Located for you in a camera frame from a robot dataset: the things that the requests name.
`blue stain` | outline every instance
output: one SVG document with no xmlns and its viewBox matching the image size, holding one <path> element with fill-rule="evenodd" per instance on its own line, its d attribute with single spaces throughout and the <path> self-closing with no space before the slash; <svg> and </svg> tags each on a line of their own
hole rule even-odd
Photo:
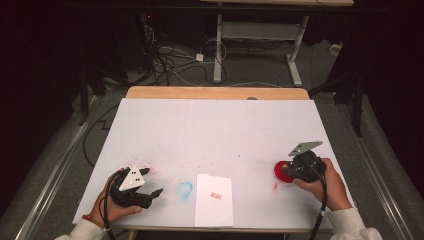
<svg viewBox="0 0 424 240">
<path fill-rule="evenodd" d="M 190 182 L 183 182 L 177 188 L 177 194 L 181 199 L 187 199 L 190 197 L 191 192 L 193 191 L 193 184 Z"/>
</svg>

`white tabletop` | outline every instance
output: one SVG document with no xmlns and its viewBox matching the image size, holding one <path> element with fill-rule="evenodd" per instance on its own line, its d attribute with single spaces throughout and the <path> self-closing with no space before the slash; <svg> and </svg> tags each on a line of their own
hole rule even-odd
<svg viewBox="0 0 424 240">
<path fill-rule="evenodd" d="M 73 222 L 90 212 L 113 172 L 137 165 L 151 169 L 139 192 L 164 191 L 116 226 L 201 230 L 194 227 L 196 176 L 206 173 L 232 180 L 234 226 L 222 230 L 308 231 L 320 203 L 279 183 L 273 167 L 291 160 L 298 143 L 318 140 L 324 143 L 313 151 L 341 173 L 312 100 L 123 99 Z M 181 185 L 192 192 L 182 197 Z M 326 217 L 321 229 L 331 229 Z"/>
</svg>

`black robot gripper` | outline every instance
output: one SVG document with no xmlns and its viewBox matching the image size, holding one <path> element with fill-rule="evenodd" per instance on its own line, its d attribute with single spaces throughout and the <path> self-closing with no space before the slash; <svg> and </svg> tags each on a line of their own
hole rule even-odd
<svg viewBox="0 0 424 240">
<path fill-rule="evenodd" d="M 150 171 L 149 168 L 140 169 L 141 175 L 146 175 Z M 129 207 L 133 205 L 140 206 L 141 208 L 148 209 L 150 205 L 152 205 L 153 199 L 160 196 L 163 189 L 158 189 L 149 194 L 137 193 L 137 190 L 140 187 L 131 188 L 128 190 L 121 191 L 120 186 L 128 173 L 130 172 L 130 168 L 126 168 L 120 171 L 119 177 L 114 181 L 110 195 L 112 200 L 122 207 Z"/>
<path fill-rule="evenodd" d="M 293 161 L 286 163 L 287 167 L 282 167 L 283 172 L 290 178 L 299 178 L 305 182 L 314 182 L 324 175 L 327 167 L 320 157 L 308 150 L 296 155 Z"/>
</svg>

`table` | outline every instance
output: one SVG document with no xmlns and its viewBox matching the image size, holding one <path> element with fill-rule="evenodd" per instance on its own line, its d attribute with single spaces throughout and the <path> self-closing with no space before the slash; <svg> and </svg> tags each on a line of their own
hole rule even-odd
<svg viewBox="0 0 424 240">
<path fill-rule="evenodd" d="M 297 143 L 313 140 L 324 142 L 314 151 L 333 159 L 341 173 L 315 104 L 303 89 L 133 87 L 121 102 L 74 223 L 91 209 L 108 176 L 137 165 L 151 169 L 141 192 L 164 192 L 148 210 L 114 227 L 308 232 L 320 203 L 294 185 L 280 184 L 272 171 Z M 195 194 L 183 199 L 177 189 L 190 183 L 195 191 L 200 173 L 232 179 L 232 228 L 194 227 Z M 331 231 L 326 218 L 321 231 Z"/>
<path fill-rule="evenodd" d="M 307 5 L 307 6 L 352 6 L 353 0 L 202 0 L 225 3 L 242 4 L 273 4 L 273 5 Z M 286 61 L 296 87 L 302 86 L 302 80 L 296 67 L 296 56 L 302 43 L 303 34 L 306 30 L 309 16 L 303 16 L 300 24 L 275 24 L 275 23 L 252 23 L 252 22 L 224 22 L 222 14 L 218 14 L 216 35 L 216 56 L 214 67 L 215 83 L 221 82 L 222 69 L 222 38 L 247 38 L 247 39 L 270 39 L 270 40 L 294 40 L 293 52 L 286 55 Z"/>
</svg>

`desk leg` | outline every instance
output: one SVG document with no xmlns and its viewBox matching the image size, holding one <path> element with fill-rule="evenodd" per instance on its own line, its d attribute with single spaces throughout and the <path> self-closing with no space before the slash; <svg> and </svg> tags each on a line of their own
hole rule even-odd
<svg viewBox="0 0 424 240">
<path fill-rule="evenodd" d="M 302 38 L 303 38 L 303 34 L 305 33 L 308 19 L 309 19 L 309 16 L 304 16 L 302 18 L 302 23 L 299 25 L 299 28 L 297 30 L 293 53 L 287 54 L 286 56 L 287 64 L 289 65 L 289 70 L 293 79 L 293 83 L 296 87 L 302 86 L 302 80 L 300 79 L 299 71 L 297 70 L 295 60 L 296 60 L 297 53 L 299 52 L 300 44 L 302 44 Z"/>
<path fill-rule="evenodd" d="M 221 55 L 221 40 L 222 40 L 222 14 L 218 14 L 218 21 L 216 24 L 216 54 L 215 54 L 215 68 L 213 71 L 213 82 L 221 82 L 221 64 L 222 64 L 222 55 Z"/>
</svg>

